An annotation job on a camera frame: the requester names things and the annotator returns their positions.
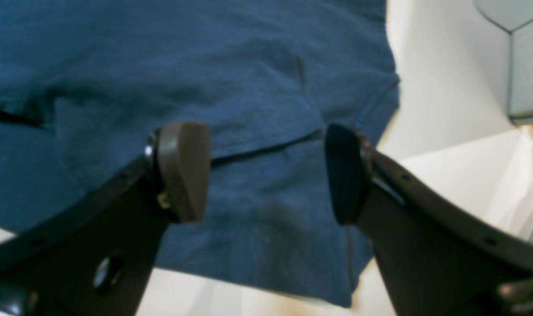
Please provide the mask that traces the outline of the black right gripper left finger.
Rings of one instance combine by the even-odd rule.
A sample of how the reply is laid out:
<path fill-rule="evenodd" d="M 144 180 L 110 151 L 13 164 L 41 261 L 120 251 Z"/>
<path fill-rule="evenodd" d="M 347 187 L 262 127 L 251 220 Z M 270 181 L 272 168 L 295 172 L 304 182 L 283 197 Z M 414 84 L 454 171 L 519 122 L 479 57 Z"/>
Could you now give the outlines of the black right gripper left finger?
<path fill-rule="evenodd" d="M 164 232 L 204 218 L 210 168 L 206 124 L 152 132 L 98 190 L 0 244 L 0 314 L 134 316 Z"/>

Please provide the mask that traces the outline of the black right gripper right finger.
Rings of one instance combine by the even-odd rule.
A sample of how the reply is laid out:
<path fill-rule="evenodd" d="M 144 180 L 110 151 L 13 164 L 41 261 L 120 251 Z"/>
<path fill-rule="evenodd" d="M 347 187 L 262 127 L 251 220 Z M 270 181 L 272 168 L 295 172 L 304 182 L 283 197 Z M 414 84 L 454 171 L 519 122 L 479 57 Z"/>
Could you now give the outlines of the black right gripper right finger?
<path fill-rule="evenodd" d="M 398 316 L 533 316 L 533 245 L 430 189 L 360 132 L 331 124 L 334 216 L 369 240 Z"/>

